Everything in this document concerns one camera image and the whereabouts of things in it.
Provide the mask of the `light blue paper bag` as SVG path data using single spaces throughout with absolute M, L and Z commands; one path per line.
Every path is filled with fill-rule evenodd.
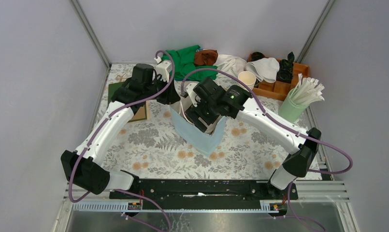
M 223 140 L 226 117 L 218 117 L 215 123 L 207 127 L 206 132 L 202 132 L 189 123 L 187 121 L 188 116 L 183 114 L 183 110 L 188 109 L 189 106 L 191 106 L 190 99 L 179 99 L 178 102 L 170 105 L 173 125 L 177 134 L 186 140 L 188 144 L 192 145 L 203 155 L 209 156 Z

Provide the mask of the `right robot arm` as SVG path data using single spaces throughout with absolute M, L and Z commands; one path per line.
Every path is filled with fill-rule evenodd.
M 201 132 L 206 132 L 220 116 L 231 117 L 254 126 L 288 152 L 287 158 L 269 179 L 266 187 L 269 197 L 279 199 L 291 181 L 306 176 L 318 149 L 317 143 L 311 139 L 320 139 L 319 130 L 296 127 L 264 109 L 258 98 L 238 85 L 224 89 L 206 78 L 197 84 L 181 84 L 180 91 L 182 98 L 191 101 L 185 116 Z

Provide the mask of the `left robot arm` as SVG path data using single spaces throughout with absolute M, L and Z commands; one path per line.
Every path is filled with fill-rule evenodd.
M 113 93 L 97 127 L 74 151 L 66 150 L 61 155 L 71 201 L 76 201 L 72 195 L 74 186 L 96 195 L 107 189 L 120 189 L 129 199 L 139 194 L 137 176 L 127 171 L 108 171 L 101 164 L 113 140 L 148 100 L 165 105 L 179 101 L 173 59 L 155 60 L 156 66 L 138 63 L 133 67 L 132 76 Z

